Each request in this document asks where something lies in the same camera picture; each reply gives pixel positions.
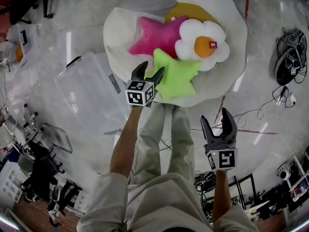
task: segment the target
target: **red line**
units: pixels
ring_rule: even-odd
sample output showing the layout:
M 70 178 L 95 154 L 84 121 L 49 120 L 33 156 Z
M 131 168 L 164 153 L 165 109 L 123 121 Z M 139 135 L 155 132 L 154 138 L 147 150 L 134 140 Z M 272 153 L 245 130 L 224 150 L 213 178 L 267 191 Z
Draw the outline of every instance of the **red line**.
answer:
M 258 133 L 258 134 L 267 134 L 267 135 L 277 135 L 277 133 L 275 133 L 275 132 L 259 132 L 259 131 L 254 131 L 254 130 L 242 130 L 242 129 L 238 129 L 237 131 L 249 132 L 249 133 Z
M 249 0 L 246 0 L 245 18 L 248 20 Z
M 217 113 L 216 119 L 214 120 L 214 124 L 217 122 L 217 119 L 218 119 L 219 114 L 220 114 L 220 112 L 221 112 L 221 110 L 222 110 L 222 107 L 223 107 L 223 102 L 224 102 L 224 100 L 225 100 L 225 95 L 222 97 L 221 105 L 220 105 L 219 111 L 218 111 L 218 113 Z

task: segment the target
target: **green star plush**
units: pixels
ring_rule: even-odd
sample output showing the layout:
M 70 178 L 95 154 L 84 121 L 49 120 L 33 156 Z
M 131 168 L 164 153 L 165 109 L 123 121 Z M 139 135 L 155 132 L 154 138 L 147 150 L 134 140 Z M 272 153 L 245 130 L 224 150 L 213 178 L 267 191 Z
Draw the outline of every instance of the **green star plush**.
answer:
M 164 100 L 179 96 L 194 96 L 195 89 L 190 82 L 202 67 L 201 61 L 175 60 L 167 53 L 157 48 L 154 50 L 154 69 L 145 74 L 145 77 L 153 75 L 165 67 L 164 76 L 160 84 L 155 88 Z

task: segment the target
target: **flower plush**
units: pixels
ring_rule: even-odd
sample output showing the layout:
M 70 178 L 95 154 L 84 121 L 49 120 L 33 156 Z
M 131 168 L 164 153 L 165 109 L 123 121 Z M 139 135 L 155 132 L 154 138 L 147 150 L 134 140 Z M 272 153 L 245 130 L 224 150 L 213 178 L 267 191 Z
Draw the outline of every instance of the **flower plush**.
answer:
M 230 48 L 225 42 L 225 32 L 214 22 L 202 23 L 189 19 L 181 24 L 179 33 L 181 39 L 175 43 L 178 59 L 202 61 L 200 71 L 210 71 L 230 54 Z

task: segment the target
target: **chair wheel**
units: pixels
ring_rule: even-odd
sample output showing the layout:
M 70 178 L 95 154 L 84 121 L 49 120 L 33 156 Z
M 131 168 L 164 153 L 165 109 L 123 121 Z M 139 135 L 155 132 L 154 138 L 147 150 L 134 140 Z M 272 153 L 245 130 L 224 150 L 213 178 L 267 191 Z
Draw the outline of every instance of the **chair wheel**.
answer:
M 53 17 L 54 17 L 54 14 L 53 14 L 53 13 L 47 15 L 47 19 L 51 19 L 51 18 L 53 18 Z

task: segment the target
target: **yellow plush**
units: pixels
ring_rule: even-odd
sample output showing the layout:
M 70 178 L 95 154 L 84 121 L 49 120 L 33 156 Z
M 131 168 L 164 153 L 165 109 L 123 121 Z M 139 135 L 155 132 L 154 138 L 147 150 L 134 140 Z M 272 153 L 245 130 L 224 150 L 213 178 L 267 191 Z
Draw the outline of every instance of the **yellow plush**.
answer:
M 185 3 L 185 2 L 180 2 L 178 3 L 164 18 L 165 23 L 169 23 L 172 21 L 172 18 L 179 18 L 183 15 L 186 15 L 189 19 L 196 19 L 201 22 L 204 21 L 212 21 L 214 23 L 218 23 L 218 21 L 208 12 L 206 12 L 204 9 L 201 7 L 190 4 L 190 3 Z

